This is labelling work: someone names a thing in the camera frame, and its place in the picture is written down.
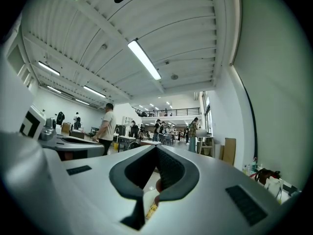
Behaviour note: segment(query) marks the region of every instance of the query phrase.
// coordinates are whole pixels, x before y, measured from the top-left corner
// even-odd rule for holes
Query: jeans
[[[99,139],[99,143],[104,145],[104,154],[103,154],[103,156],[106,156],[108,154],[108,150],[109,150],[109,147],[110,147],[110,145],[112,143],[112,140]]]
[[[158,136],[158,133],[154,133],[152,141],[157,141],[157,136]]]
[[[190,137],[188,151],[196,152],[196,137]]]

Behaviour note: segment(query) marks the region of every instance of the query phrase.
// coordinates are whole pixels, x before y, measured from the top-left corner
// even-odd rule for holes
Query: metal railing
[[[140,117],[172,117],[172,116],[200,115],[200,108],[187,108],[187,109],[148,111],[148,112],[143,112],[136,108],[134,109],[138,116]]]

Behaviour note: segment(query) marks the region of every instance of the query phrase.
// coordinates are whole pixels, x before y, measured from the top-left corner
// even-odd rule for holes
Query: black rectangular slot
[[[249,197],[249,195],[240,186],[226,188],[226,192],[239,208],[240,212],[246,218],[250,226],[255,225],[267,216],[267,214]]]
[[[74,175],[74,174],[78,174],[84,171],[88,171],[91,170],[91,167],[88,165],[84,165],[81,167],[76,167],[76,168],[72,168],[72,169],[67,169],[67,173],[69,174],[69,176]]]

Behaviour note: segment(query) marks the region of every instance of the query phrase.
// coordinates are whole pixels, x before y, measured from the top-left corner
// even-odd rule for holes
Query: person in plaid shirt
[[[196,152],[196,130],[198,130],[198,121],[199,119],[196,117],[190,124],[190,131],[189,131],[189,148],[188,151]]]

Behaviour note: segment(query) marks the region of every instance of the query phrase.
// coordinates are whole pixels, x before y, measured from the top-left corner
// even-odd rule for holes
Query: ceiling light
[[[89,105],[88,103],[85,103],[85,102],[83,102],[83,101],[80,101],[80,100],[78,100],[78,99],[75,99],[76,101],[78,101],[78,102],[81,102],[81,103],[83,103],[83,104],[87,104],[87,105]]]
[[[47,87],[48,87],[49,89],[54,90],[55,92],[58,92],[58,93],[60,93],[60,94],[62,93],[62,92],[60,92],[60,91],[56,90],[55,88],[52,88],[51,86],[48,86],[48,85],[47,85]]]
[[[147,56],[147,54],[143,51],[141,46],[137,41],[132,41],[128,44],[129,49],[136,55],[136,57],[141,61],[141,63],[146,67],[148,72],[152,75],[155,80],[160,80],[161,76],[157,72],[156,68],[152,64],[151,60]]]
[[[38,64],[41,66],[41,67],[44,67],[45,69],[47,69],[47,70],[49,70],[49,71],[51,71],[51,72],[53,72],[54,74],[56,74],[56,75],[60,75],[60,73],[58,72],[58,71],[56,71],[56,70],[54,70],[53,68],[51,68],[51,67],[49,67],[48,65],[45,65],[44,63],[42,63],[42,62],[38,62]]]
[[[84,86],[84,89],[86,89],[86,90],[88,90],[88,91],[90,91],[90,92],[92,92],[92,93],[95,93],[95,94],[97,94],[98,96],[101,96],[101,97],[106,98],[105,95],[103,95],[103,94],[101,94],[101,93],[99,93],[99,92],[96,92],[96,91],[94,91],[93,89],[90,89],[90,88],[87,87],[87,86]]]

